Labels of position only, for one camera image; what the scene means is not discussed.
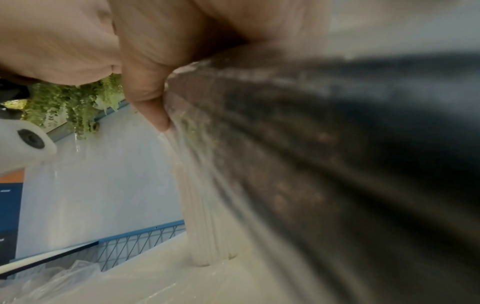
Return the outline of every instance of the human hand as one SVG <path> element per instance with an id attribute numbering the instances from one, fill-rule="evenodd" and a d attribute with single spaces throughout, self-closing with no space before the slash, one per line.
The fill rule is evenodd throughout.
<path id="1" fill-rule="evenodd" d="M 275 41 L 324 33 L 328 0 L 109 0 L 119 36 L 126 98 L 158 130 L 176 68 L 239 42 Z"/>
<path id="2" fill-rule="evenodd" d="M 120 73 L 107 0 L 0 0 L 0 69 L 81 85 Z"/>

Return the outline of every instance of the foliage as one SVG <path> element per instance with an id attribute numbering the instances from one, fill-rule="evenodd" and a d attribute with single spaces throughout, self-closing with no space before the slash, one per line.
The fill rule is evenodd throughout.
<path id="1" fill-rule="evenodd" d="M 120 95 L 119 75 L 81 86 L 40 83 L 33 86 L 32 99 L 22 101 L 25 102 L 23 118 L 45 127 L 46 121 L 65 111 L 71 130 L 82 138 L 95 132 L 94 119 L 99 110 L 119 108 Z"/>

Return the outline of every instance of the white wall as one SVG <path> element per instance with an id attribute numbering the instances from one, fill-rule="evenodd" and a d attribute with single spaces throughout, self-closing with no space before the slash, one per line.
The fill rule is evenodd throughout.
<path id="1" fill-rule="evenodd" d="M 50 161 L 27 168 L 16 257 L 182 219 L 158 133 L 131 107 L 85 141 L 58 141 Z"/>

